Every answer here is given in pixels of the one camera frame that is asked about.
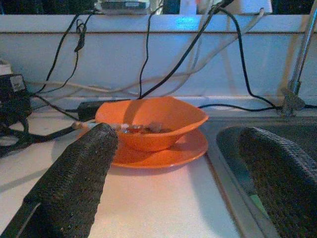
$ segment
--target sink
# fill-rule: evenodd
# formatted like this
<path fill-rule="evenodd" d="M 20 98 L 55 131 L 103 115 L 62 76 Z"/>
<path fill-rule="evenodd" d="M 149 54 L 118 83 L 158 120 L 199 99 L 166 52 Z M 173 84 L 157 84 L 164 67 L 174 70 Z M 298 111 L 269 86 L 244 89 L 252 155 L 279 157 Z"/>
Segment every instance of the sink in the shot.
<path fill-rule="evenodd" d="M 239 153 L 239 137 L 246 127 L 262 128 L 289 139 L 316 160 L 317 118 L 211 118 L 203 126 L 210 166 L 241 234 L 279 237 Z"/>

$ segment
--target white wall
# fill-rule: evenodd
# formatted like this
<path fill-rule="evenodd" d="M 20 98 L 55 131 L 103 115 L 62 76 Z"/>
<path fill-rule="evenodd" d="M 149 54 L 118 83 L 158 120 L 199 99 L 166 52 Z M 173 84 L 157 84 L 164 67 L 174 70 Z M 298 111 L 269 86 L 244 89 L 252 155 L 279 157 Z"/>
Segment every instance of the white wall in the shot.
<path fill-rule="evenodd" d="M 52 21 L 52 17 L 63 22 L 63 28 L 58 25 L 58 22 Z M 22 16 L 14 23 L 12 18 L 0 16 L 0 22 L 6 21 L 5 26 L 0 24 L 0 32 L 2 32 L 0 33 L 0 58 L 10 61 L 13 70 L 23 73 L 27 80 L 45 80 L 61 38 L 61 34 L 57 32 L 63 31 L 71 19 L 71 16 L 67 16 L 67 20 L 63 17 L 66 16 L 50 16 L 50 21 L 46 24 L 48 29 L 46 33 L 30 34 L 33 31 L 44 31 L 45 23 L 39 21 L 43 18 L 33 19 L 32 22 L 30 18 Z M 173 68 L 193 39 L 193 31 L 197 30 L 199 22 L 198 16 L 192 18 L 173 16 L 170 19 L 165 16 L 161 18 L 161 21 L 158 17 L 160 16 L 155 16 L 153 20 L 154 32 L 150 35 L 150 59 L 144 78 L 164 76 Z M 251 18 L 240 16 L 238 20 L 245 25 Z M 244 36 L 247 69 L 255 94 L 278 100 L 278 96 L 281 95 L 279 88 L 285 86 L 291 77 L 302 37 L 300 33 L 303 31 L 303 23 L 306 19 L 301 16 L 280 16 L 280 18 L 267 16 L 252 33 Z M 203 36 L 202 56 L 217 47 L 221 40 L 233 34 L 231 33 L 232 25 L 228 27 L 229 21 L 225 16 L 215 16 L 213 21 L 214 25 L 211 24 Z M 92 32 L 86 36 L 85 47 L 80 52 L 78 70 L 71 82 L 115 88 L 137 82 L 145 59 L 145 26 L 146 17 L 92 17 L 88 26 Z M 8 31 L 28 31 L 28 33 L 16 34 Z M 75 61 L 73 49 L 77 40 L 78 36 L 75 34 L 67 36 L 51 80 L 64 81 L 71 74 Z M 188 65 L 189 58 L 185 60 L 178 72 L 185 71 Z M 316 65 L 317 40 L 316 36 L 313 36 L 302 75 L 303 84 L 300 94 L 304 98 L 316 98 Z M 179 78 L 166 83 L 152 96 L 161 95 L 171 89 L 176 85 L 177 80 Z M 36 88 L 38 87 L 29 87 L 30 91 Z M 73 89 L 68 87 L 57 94 L 63 94 L 69 90 Z M 77 94 L 77 96 L 89 95 L 96 95 L 96 93 L 81 91 Z M 174 95 L 247 95 L 237 42 L 216 56 L 203 70 L 192 75 L 190 80 Z"/>

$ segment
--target faucet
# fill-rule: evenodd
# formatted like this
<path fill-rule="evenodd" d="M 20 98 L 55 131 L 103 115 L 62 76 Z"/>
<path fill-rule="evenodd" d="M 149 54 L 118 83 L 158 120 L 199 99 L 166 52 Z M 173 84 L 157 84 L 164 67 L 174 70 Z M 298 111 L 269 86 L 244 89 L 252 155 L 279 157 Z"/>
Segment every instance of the faucet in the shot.
<path fill-rule="evenodd" d="M 305 106 L 305 102 L 298 97 L 298 92 L 301 87 L 300 78 L 303 71 L 309 45 L 311 42 L 311 38 L 314 34 L 316 19 L 317 0 L 314 1 L 311 9 L 311 13 L 305 29 L 305 35 L 303 37 L 301 48 L 297 56 L 297 61 L 292 79 L 289 81 L 287 89 L 282 89 L 282 93 L 285 96 L 282 107 L 282 115 L 286 117 L 293 116 L 294 111 L 299 111 Z"/>

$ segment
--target black power adapter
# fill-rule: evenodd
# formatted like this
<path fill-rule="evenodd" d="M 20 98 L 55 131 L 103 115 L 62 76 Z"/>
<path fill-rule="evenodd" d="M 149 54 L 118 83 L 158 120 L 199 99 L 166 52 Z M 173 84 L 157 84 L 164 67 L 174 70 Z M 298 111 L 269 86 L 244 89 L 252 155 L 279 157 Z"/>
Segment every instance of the black power adapter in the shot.
<path fill-rule="evenodd" d="M 0 76 L 0 123 L 7 126 L 31 114 L 30 97 L 21 74 Z"/>

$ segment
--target electronic device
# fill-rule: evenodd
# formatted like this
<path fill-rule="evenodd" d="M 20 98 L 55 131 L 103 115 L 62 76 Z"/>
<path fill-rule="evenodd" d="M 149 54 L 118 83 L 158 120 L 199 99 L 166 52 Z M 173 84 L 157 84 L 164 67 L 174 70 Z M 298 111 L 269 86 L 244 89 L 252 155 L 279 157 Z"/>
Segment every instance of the electronic device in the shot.
<path fill-rule="evenodd" d="M 98 0 L 95 8 L 106 15 L 149 14 L 150 0 Z"/>
<path fill-rule="evenodd" d="M 23 76 L 0 75 L 0 123 L 9 126 L 30 114 L 30 97 Z"/>

